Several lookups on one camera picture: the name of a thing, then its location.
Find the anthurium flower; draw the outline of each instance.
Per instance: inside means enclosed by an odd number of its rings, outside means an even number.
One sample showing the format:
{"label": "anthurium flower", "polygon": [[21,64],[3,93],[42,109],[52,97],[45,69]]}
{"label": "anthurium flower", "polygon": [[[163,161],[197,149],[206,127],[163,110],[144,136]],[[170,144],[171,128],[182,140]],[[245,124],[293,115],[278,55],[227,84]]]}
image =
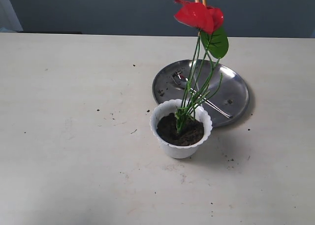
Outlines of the anthurium flower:
{"label": "anthurium flower", "polygon": [[183,5],[175,19],[187,26],[196,27],[208,34],[212,34],[223,24],[223,13],[219,8],[205,6],[200,2],[175,0]]}

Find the spoon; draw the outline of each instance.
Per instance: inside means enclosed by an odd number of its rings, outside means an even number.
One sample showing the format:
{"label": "spoon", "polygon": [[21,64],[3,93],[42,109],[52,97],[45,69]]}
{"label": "spoon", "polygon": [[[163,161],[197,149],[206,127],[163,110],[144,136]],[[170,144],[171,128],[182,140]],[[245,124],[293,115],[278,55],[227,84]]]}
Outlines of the spoon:
{"label": "spoon", "polygon": [[[185,89],[186,84],[188,79],[186,77],[184,77],[180,72],[174,72],[174,74],[172,75],[172,79],[173,81],[176,83],[176,85],[178,85],[181,89]],[[233,118],[233,116],[225,113],[224,111],[222,111],[221,109],[219,109],[215,104],[213,104],[212,102],[210,102],[209,100],[206,100],[205,103],[209,106],[211,106],[213,109],[217,110],[219,113],[221,113],[222,115],[224,115],[227,118]]]}

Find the white plastic pot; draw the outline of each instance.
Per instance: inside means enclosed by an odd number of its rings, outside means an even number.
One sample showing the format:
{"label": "white plastic pot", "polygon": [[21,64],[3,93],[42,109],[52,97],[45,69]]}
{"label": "white plastic pot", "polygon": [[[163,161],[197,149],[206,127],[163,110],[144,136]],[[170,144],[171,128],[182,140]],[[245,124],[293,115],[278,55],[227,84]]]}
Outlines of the white plastic pot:
{"label": "white plastic pot", "polygon": [[201,138],[200,141],[193,145],[189,146],[177,146],[172,145],[166,141],[164,141],[159,134],[157,133],[157,127],[159,121],[169,115],[170,113],[175,113],[177,110],[177,107],[180,107],[182,103],[181,99],[172,99],[169,101],[166,101],[164,103],[161,103],[158,107],[154,109],[154,112],[151,116],[150,120],[150,126],[153,134],[157,137],[157,139],[160,142],[161,148],[164,150],[164,152],[175,159],[184,159],[191,155],[193,155],[199,146],[208,139],[208,137],[211,134],[212,130],[212,121],[210,116],[208,115],[208,112],[203,109],[203,107],[199,106],[196,108],[196,115],[195,118],[203,123],[204,127],[204,135]]}

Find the blue wall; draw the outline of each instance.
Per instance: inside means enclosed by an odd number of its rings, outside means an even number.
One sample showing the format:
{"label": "blue wall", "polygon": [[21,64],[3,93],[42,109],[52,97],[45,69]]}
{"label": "blue wall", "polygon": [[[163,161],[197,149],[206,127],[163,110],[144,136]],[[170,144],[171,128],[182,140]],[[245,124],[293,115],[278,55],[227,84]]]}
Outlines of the blue wall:
{"label": "blue wall", "polygon": [[[310,37],[315,0],[207,0],[225,14],[229,36]],[[173,0],[11,0],[25,31],[196,35],[173,15]]]}

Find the metal plate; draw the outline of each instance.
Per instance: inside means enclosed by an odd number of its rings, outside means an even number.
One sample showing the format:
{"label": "metal plate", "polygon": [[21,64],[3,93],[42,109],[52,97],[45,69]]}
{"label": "metal plate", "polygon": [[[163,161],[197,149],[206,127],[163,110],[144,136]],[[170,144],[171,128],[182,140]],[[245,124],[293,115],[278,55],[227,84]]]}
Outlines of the metal plate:
{"label": "metal plate", "polygon": [[[163,68],[155,77],[152,85],[153,96],[158,104],[170,99],[182,99],[184,90],[173,81],[172,74],[174,72],[182,72],[183,76],[189,76],[189,70],[192,60],[181,60],[172,63]],[[210,61],[205,61],[201,76],[199,77],[197,87],[201,87],[211,71]],[[221,87],[216,95],[210,101],[224,112],[233,116],[227,118],[207,104],[202,104],[203,108],[209,113],[213,127],[226,126],[231,124],[245,113],[249,101],[250,94],[245,81],[233,70],[218,64],[214,70],[214,74],[210,81],[209,90],[214,92],[220,82],[220,73],[223,75]]]}

